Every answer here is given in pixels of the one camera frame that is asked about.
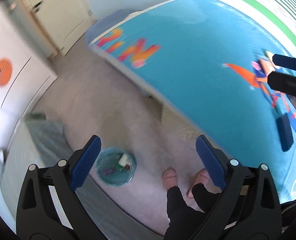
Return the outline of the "black Tom Ford box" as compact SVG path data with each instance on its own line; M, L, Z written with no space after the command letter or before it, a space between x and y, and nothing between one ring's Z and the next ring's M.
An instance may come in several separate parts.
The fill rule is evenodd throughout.
M284 113L276 119L277 130L279 132L280 144L283 152L290 150L294 144L292 129L288 114Z

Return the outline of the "blue round trash bin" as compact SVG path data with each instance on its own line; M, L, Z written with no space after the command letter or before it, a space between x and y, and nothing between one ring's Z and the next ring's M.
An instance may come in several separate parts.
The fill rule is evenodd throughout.
M104 184L121 187L132 180L137 162L133 154L120 148L108 147L100 151L94 166Z

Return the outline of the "right pink slipper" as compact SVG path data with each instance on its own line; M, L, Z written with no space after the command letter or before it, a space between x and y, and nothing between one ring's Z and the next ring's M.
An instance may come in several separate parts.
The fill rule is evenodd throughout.
M207 185L208 181L210 179L210 176L207 172L207 170L204 168L202 169L199 174L196 176L195 181L192 183L191 187L188 189L187 191L187 197L189 199L193 198L193 194L192 194L192 188L197 185L197 184L203 184L204 186Z

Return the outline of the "pink slipper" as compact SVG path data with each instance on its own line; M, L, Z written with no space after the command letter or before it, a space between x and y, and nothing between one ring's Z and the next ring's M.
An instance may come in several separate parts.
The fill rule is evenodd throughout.
M197 185L197 184L203 184L204 186L207 185L208 181L210 179L210 176L207 172L207 170L204 168L202 169L199 174L196 176L195 181L192 183L191 187L188 189L187 191L187 197L189 199L193 198L193 194L192 194L192 188Z
M173 168L167 169L163 173L163 186L166 190L169 190L172 187L178 186L178 177L177 172Z

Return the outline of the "black trouser legs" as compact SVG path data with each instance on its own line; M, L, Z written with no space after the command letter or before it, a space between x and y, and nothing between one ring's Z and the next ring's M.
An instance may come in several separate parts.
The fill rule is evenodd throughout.
M192 187L192 195L201 211L187 205L179 187L168 189L166 212L170 223L164 239L191 239L221 196L209 192L201 183Z

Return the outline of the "grey floor rug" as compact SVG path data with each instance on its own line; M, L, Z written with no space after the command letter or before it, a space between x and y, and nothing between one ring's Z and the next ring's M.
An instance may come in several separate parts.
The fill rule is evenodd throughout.
M27 114L24 121L45 167L53 166L61 159L68 160L73 154L62 122L49 120L44 113Z

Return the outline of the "blue marathon printed blanket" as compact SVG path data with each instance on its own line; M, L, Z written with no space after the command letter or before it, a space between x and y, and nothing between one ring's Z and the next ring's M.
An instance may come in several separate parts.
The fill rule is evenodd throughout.
M173 0L129 15L89 48L186 117L243 165L269 166L281 202L296 199L296 100L272 90L267 52L286 49L218 0ZM294 144L283 152L276 119Z

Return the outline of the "left pink slipper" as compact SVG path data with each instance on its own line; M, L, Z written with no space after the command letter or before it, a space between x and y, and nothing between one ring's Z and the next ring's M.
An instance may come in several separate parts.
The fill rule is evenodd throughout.
M166 190L169 190L172 187L178 186L178 177L177 172L173 168L167 169L163 173L163 186Z

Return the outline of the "white wardrobe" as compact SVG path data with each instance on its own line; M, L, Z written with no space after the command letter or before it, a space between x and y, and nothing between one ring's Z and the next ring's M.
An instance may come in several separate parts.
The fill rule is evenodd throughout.
M0 87L0 148L7 148L18 121L31 111L57 75L21 36L0 1L0 59L12 64L10 81Z

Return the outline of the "blue quilted bedspread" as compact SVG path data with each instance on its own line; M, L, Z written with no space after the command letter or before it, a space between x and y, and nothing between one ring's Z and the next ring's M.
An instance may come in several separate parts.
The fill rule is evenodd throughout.
M129 15L138 12L140 11L135 11L133 9L120 9L97 21L85 32L87 45L89 46L95 38L97 38L99 35L107 31L109 28L113 27L117 23L123 21Z

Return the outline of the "white door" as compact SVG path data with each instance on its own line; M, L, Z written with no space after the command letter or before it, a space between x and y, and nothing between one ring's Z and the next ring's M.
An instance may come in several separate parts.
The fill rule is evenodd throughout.
M95 19L86 0L24 0L50 40L63 55Z

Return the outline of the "wooden bed frame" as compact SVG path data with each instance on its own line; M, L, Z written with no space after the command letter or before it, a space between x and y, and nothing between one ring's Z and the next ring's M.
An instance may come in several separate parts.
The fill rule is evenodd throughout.
M140 92L149 98L156 99L148 91L139 88ZM191 149L196 149L196 139L201 134L200 130L194 125L190 124L185 118L177 114L172 108L168 107L165 103L156 99L161 104L161 124L164 129L174 134L178 139L183 141Z

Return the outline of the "orange guitar wall sticker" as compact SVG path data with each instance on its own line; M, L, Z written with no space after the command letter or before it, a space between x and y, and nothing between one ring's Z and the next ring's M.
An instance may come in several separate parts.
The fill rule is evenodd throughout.
M12 76L12 64L6 59L0 59L0 87L5 86Z

